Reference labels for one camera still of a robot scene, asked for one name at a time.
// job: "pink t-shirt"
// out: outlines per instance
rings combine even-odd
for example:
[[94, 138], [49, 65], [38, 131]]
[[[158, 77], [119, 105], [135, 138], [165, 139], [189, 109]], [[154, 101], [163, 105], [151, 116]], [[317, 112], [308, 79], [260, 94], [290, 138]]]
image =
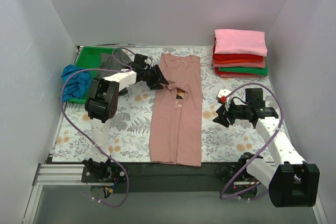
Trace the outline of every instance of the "pink t-shirt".
[[215, 30], [215, 37], [215, 54], [267, 55], [263, 31], [218, 29]]

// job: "table surface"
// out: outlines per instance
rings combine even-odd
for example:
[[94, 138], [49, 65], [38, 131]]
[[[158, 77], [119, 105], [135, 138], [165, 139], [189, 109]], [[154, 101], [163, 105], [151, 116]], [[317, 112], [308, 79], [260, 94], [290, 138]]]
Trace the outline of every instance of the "table surface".
[[[219, 107], [216, 102], [219, 89], [233, 90], [249, 82], [257, 82], [271, 88], [268, 77], [221, 79], [211, 67], [212, 47], [136, 47], [132, 50], [152, 57], [155, 64], [159, 63], [161, 53], [200, 56], [203, 90], [202, 162], [236, 162], [243, 152], [256, 153], [264, 145], [261, 136], [247, 121], [236, 120], [235, 125], [225, 128], [212, 120], [216, 117], [215, 111]], [[118, 110], [110, 125], [111, 156], [120, 162], [150, 162], [149, 136], [155, 92], [149, 90], [144, 82], [130, 86], [128, 91], [127, 95], [119, 97]], [[245, 90], [237, 91], [235, 96], [244, 100]], [[264, 91], [264, 97], [266, 106], [274, 107], [279, 113], [271, 94]], [[68, 103], [66, 113], [80, 129], [91, 135], [91, 126], [84, 105]], [[82, 162], [88, 158], [91, 148], [93, 145], [66, 119], [62, 119], [52, 161]], [[266, 161], [272, 161], [267, 149], [262, 156]]]

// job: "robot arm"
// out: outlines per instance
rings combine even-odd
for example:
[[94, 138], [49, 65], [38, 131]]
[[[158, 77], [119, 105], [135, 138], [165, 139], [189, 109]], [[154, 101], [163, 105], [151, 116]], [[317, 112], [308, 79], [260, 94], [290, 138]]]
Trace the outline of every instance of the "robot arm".
[[[163, 89], [161, 84], [169, 84], [158, 65], [151, 67], [148, 60], [147, 56], [136, 54], [134, 61], [129, 64], [133, 71], [126, 72], [125, 69], [124, 72], [92, 80], [85, 110], [90, 117], [92, 138], [105, 153], [110, 153], [109, 126], [117, 111], [119, 92], [139, 81], [145, 81], [151, 90]], [[95, 162], [108, 159], [96, 148], [92, 149], [90, 157]]]
[[[267, 142], [278, 129], [278, 114], [274, 108], [265, 107], [262, 89], [245, 91], [245, 104], [236, 105], [234, 98], [226, 101], [225, 96], [230, 91], [220, 90], [217, 98], [222, 105], [217, 110], [218, 117], [213, 121], [229, 127], [236, 119], [248, 120]], [[274, 164], [266, 163], [262, 157], [257, 157], [246, 167], [246, 173], [254, 176], [269, 189], [270, 199], [276, 207], [313, 206], [320, 175], [317, 166], [308, 164], [281, 131], [268, 145], [268, 149]], [[242, 167], [252, 156], [251, 153], [244, 153], [238, 163]]]

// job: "wire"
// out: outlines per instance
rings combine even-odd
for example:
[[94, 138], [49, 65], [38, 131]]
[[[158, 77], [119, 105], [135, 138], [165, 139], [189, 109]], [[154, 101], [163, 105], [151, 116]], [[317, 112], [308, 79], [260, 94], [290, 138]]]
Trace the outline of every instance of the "wire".
[[115, 188], [115, 186], [117, 185], [117, 183], [118, 183], [118, 179], [117, 179], [117, 181], [114, 183], [114, 185], [112, 186], [112, 189], [114, 189]]
[[117, 60], [117, 57], [118, 57], [119, 59], [120, 59], [120, 57], [119, 57], [118, 55], [116, 55], [115, 52], [116, 52], [117, 50], [120, 50], [120, 49], [124, 49], [124, 50], [130, 52], [130, 53], [133, 54], [133, 55], [135, 55], [135, 53], [134, 53], [133, 51], [131, 51], [130, 49], [126, 48], [126, 47], [116, 47], [116, 48], [114, 48], [114, 50], [112, 51], [112, 56], [114, 57], [114, 59], [116, 60], [117, 63], [121, 64], [122, 66], [127, 67], [128, 69], [132, 69], [131, 66], [129, 66], [129, 65], [125, 64], [125, 63], [122, 63], [121, 61], [118, 61], [118, 60]]
[[108, 180], [111, 178], [111, 176], [112, 176], [112, 172], [110, 172], [110, 176], [109, 176], [107, 179], [105, 179], [105, 180], [100, 180], [100, 179], [99, 179], [99, 181], [100, 181], [100, 182], [106, 182], [106, 181], [108, 181]]
[[[133, 70], [132, 67], [128, 66], [128, 70], [126, 70], [125, 72], [130, 72]], [[106, 152], [104, 152], [97, 144], [96, 142], [90, 138], [84, 131], [82, 131], [79, 127], [77, 127], [73, 122], [72, 120], [66, 115], [65, 113], [65, 109], [63, 107], [63, 102], [62, 102], [62, 98], [63, 98], [63, 93], [64, 93], [64, 89], [66, 87], [66, 85], [68, 84], [68, 82], [77, 74], [79, 73], [82, 73], [82, 72], [85, 72], [85, 71], [102, 71], [102, 72], [113, 72], [113, 73], [123, 73], [123, 71], [119, 71], [119, 70], [110, 70], [110, 69], [100, 69], [100, 68], [87, 68], [87, 69], [82, 69], [82, 70], [78, 70], [76, 72], [74, 72], [72, 75], [69, 76], [69, 78], [64, 82], [63, 84], [63, 87], [61, 89], [61, 94], [60, 94], [60, 107], [61, 107], [61, 112], [64, 116], [64, 118], [71, 124], [72, 127], [74, 127], [79, 133], [81, 133], [84, 137], [86, 137], [105, 157], [107, 157], [108, 159], [110, 159], [111, 161], [115, 162], [121, 169], [122, 171], [125, 173], [125, 177], [126, 177], [126, 193], [125, 193], [125, 197], [121, 200], [121, 202], [119, 204], [111, 204], [109, 202], [106, 202], [106, 201], [103, 201], [101, 200], [100, 202], [109, 206], [109, 207], [120, 207], [127, 199], [127, 196], [128, 196], [128, 193], [129, 193], [129, 190], [130, 190], [130, 182], [129, 182], [129, 177], [128, 177], [128, 173], [126, 171], [126, 169], [118, 162], [116, 161], [114, 158], [112, 158], [110, 155], [108, 155]]]
[[257, 86], [261, 86], [263, 87], [264, 89], [266, 89], [273, 97], [274, 99], [276, 100], [278, 106], [279, 106], [279, 110], [280, 110], [280, 121], [279, 121], [279, 124], [278, 124], [278, 129], [276, 129], [274, 131], [274, 134], [270, 137], [270, 139], [264, 144], [264, 146], [259, 150], [257, 151], [257, 153], [250, 159], [246, 162], [245, 165], [242, 166], [241, 169], [239, 169], [239, 171], [236, 172], [236, 174], [229, 180], [229, 182], [225, 185], [225, 187], [223, 188], [223, 190], [220, 192], [220, 195], [219, 195], [219, 198], [220, 199], [229, 199], [229, 198], [232, 198], [232, 197], [235, 197], [235, 196], [239, 196], [239, 194], [242, 194], [243, 192], [246, 192], [246, 191], [249, 191], [253, 188], [256, 188], [257, 186], [261, 185], [261, 183], [258, 183], [257, 185], [253, 185], [247, 189], [244, 189], [242, 191], [240, 191], [239, 193], [235, 193], [235, 194], [231, 194], [231, 195], [228, 195], [228, 196], [225, 196], [223, 197], [223, 194], [226, 192], [226, 190], [229, 188], [229, 186], [232, 184], [232, 182], [246, 169], [246, 167], [256, 158], [258, 157], [266, 148], [267, 146], [273, 141], [273, 139], [276, 137], [276, 135], [278, 134], [279, 132], [279, 128], [282, 126], [282, 123], [283, 123], [283, 120], [284, 120], [284, 117], [283, 117], [283, 110], [282, 110], [282, 107], [278, 101], [278, 98], [275, 96], [275, 94], [268, 88], [266, 87], [265, 85], [262, 85], [262, 84], [259, 84], [259, 83], [247, 83], [247, 84], [243, 84], [241, 86], [239, 86], [238, 88], [234, 89], [229, 95], [227, 95], [226, 97], [229, 97], [231, 96], [232, 94], [234, 94], [235, 92], [237, 92], [239, 89], [245, 87], [245, 86], [249, 86], [249, 85], [257, 85]]
[[232, 100], [233, 99], [238, 99], [239, 101], [241, 101], [243, 104], [248, 104], [248, 102], [245, 102], [245, 101], [243, 101], [241, 98], [239, 98], [239, 97], [232, 97]]

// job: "blue cloth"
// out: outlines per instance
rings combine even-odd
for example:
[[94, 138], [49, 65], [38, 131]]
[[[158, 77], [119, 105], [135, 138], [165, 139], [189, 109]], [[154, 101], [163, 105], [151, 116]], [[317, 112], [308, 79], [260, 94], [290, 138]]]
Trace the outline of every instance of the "blue cloth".
[[[78, 70], [82, 70], [83, 68], [76, 67], [74, 65], [67, 65], [63, 73], [61, 75], [63, 79], [63, 84], [65, 81], [72, 75], [74, 72]], [[86, 91], [90, 87], [92, 82], [91, 75], [88, 71], [78, 73], [67, 83], [64, 88], [62, 101], [66, 102], [70, 98], [83, 98], [85, 96]]]

